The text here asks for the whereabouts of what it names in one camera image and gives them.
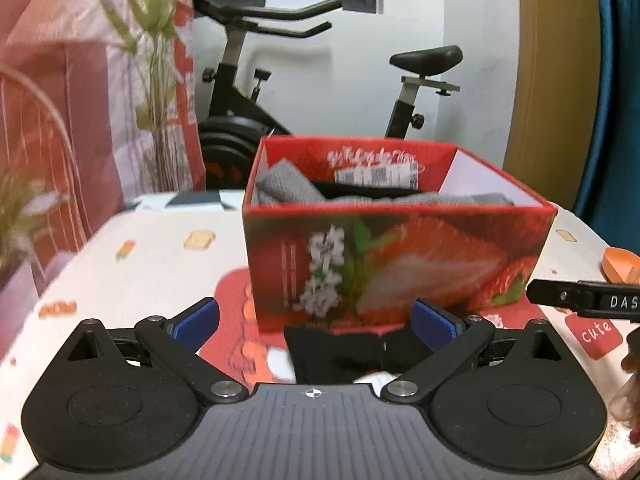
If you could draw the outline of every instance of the gray ribbed plate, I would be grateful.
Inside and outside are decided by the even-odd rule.
[[[29,480],[595,480],[586,467],[518,476],[466,462],[410,406],[369,385],[262,384],[239,404],[214,406],[191,437],[155,462],[100,475],[44,465]]]

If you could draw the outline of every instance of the blue gripper pad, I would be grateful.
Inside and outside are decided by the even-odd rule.
[[[415,300],[411,308],[411,328],[431,351],[437,352],[462,334],[465,324],[427,300]]]
[[[220,309],[213,298],[203,298],[177,316],[167,320],[166,331],[193,352],[216,333],[220,325]]]

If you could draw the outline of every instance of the red label with cute text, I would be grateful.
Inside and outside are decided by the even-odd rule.
[[[592,319],[573,314],[565,317],[564,322],[594,361],[622,344],[622,334],[609,319]]]

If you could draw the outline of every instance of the white wall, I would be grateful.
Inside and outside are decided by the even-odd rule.
[[[463,62],[444,75],[460,94],[442,99],[436,139],[502,166],[518,71],[520,0],[444,0],[444,43]]]
[[[299,7],[316,1],[267,0],[267,5]],[[249,35],[237,85],[249,93],[254,69],[271,70],[258,102],[293,133],[383,136],[403,74],[388,59],[396,52],[442,45],[444,0],[383,0],[383,5],[383,14],[341,10],[326,14],[334,28],[308,40]],[[196,112],[203,119],[210,85],[199,82],[200,74],[204,67],[219,63],[224,32],[207,18],[195,20],[193,32]],[[433,139],[439,101],[434,91],[420,90],[416,112],[424,114],[426,122],[420,131],[410,129],[408,138]]]

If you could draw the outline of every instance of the black saddle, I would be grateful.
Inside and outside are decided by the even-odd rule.
[[[389,63],[421,76],[438,75],[450,70],[462,61],[462,50],[457,45],[414,50],[394,54]]]

